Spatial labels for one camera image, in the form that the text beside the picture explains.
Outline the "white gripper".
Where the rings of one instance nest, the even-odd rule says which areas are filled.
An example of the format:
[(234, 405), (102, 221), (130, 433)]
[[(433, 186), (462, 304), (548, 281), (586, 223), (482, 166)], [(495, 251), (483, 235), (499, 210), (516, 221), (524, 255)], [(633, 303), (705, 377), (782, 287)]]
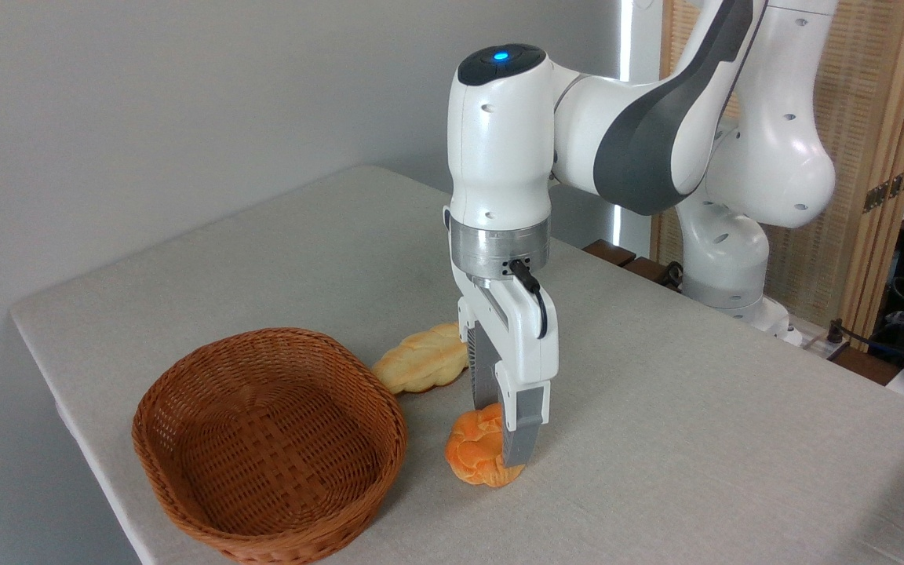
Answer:
[(505, 466), (526, 465), (549, 421), (549, 380), (559, 369), (555, 305), (513, 273), (484, 287), (459, 268), (452, 272), (461, 293), (459, 333), (467, 340), (474, 409), (500, 401)]

